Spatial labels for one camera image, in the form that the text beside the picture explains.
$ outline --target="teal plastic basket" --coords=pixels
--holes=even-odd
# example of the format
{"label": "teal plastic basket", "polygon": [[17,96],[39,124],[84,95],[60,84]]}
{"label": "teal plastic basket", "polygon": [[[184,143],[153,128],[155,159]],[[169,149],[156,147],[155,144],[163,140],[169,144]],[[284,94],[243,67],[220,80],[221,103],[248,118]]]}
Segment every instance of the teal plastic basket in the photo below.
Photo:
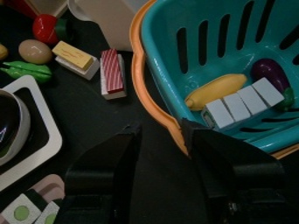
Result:
{"label": "teal plastic basket", "polygon": [[299,142],[298,0],[157,0],[144,15],[145,62],[177,123],[204,124],[184,104],[189,92],[223,74],[244,74],[263,58],[283,67],[295,94],[288,112],[269,109],[224,134],[271,153]]}

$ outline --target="shopping basket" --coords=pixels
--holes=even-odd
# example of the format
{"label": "shopping basket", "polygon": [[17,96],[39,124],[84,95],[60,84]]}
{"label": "shopping basket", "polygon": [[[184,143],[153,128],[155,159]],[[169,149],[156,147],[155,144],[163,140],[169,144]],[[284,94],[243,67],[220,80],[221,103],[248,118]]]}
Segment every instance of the shopping basket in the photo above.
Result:
{"label": "shopping basket", "polygon": [[[244,74],[257,59],[273,59],[293,88],[287,112],[269,109],[225,135],[272,153],[299,142],[299,2],[295,0],[148,1],[131,25],[135,91],[187,154],[180,122],[204,124],[184,104],[189,92],[223,74]],[[169,115],[155,104],[143,77],[147,63]]]}

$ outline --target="dark table surface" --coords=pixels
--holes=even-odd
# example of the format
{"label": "dark table surface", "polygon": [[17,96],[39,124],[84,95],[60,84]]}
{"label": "dark table surface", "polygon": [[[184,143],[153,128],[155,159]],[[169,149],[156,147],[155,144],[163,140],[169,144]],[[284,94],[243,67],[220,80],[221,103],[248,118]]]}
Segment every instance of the dark table surface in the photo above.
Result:
{"label": "dark table surface", "polygon": [[[108,49],[99,26],[79,21],[67,11],[72,22],[72,45],[99,58]],[[33,38],[33,21],[7,7],[0,7],[0,42],[9,50],[5,61],[20,60],[19,45]],[[53,79],[40,85],[44,99],[60,129],[63,146],[59,154],[15,185],[0,192],[0,211],[9,202],[48,174],[61,177],[83,151],[112,137],[131,122],[143,125],[143,142],[136,163],[131,202],[131,223],[201,223],[201,189],[191,160],[176,147],[168,131],[147,113],[131,79],[131,52],[120,52],[125,60],[127,98],[107,101],[100,95],[99,71],[92,80],[84,80],[55,61],[49,63]],[[148,91],[163,109],[163,99],[145,70]],[[13,80],[0,73],[0,88]],[[299,205],[298,159],[293,153],[283,159],[287,173],[287,196]]]}

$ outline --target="toy bacon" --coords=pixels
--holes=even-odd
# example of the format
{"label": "toy bacon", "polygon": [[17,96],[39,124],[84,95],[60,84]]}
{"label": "toy bacon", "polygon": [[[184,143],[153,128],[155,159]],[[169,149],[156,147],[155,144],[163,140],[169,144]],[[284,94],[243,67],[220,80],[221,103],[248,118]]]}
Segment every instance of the toy bacon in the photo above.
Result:
{"label": "toy bacon", "polygon": [[101,52],[101,60],[107,79],[107,92],[112,94],[124,90],[124,82],[117,60],[117,50],[109,49]]}

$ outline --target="red toy tomato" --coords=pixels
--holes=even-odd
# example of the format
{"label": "red toy tomato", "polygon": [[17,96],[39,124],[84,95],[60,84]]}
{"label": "red toy tomato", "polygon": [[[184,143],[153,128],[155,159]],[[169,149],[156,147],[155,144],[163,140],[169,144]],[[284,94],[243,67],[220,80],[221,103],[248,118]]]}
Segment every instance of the red toy tomato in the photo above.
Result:
{"label": "red toy tomato", "polygon": [[37,40],[44,44],[56,45],[59,38],[55,31],[57,18],[48,14],[41,14],[36,17],[32,24],[32,33]]}
{"label": "red toy tomato", "polygon": [[49,46],[56,45],[60,40],[69,42],[72,40],[69,20],[41,14],[33,20],[32,33],[35,38]]}

